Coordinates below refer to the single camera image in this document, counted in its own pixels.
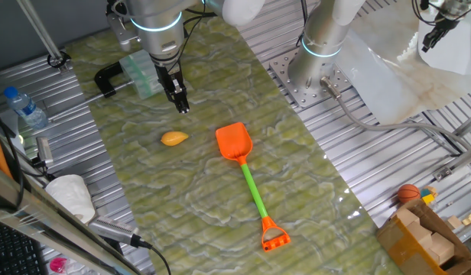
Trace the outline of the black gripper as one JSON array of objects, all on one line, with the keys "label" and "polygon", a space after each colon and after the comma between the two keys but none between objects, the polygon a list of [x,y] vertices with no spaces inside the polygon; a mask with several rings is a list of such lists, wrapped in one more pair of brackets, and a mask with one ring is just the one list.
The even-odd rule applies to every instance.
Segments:
[{"label": "black gripper", "polygon": [[175,104],[179,113],[188,113],[190,106],[187,101],[187,89],[184,85],[180,61],[169,66],[155,66],[155,69],[158,82],[163,86],[168,100]]}]

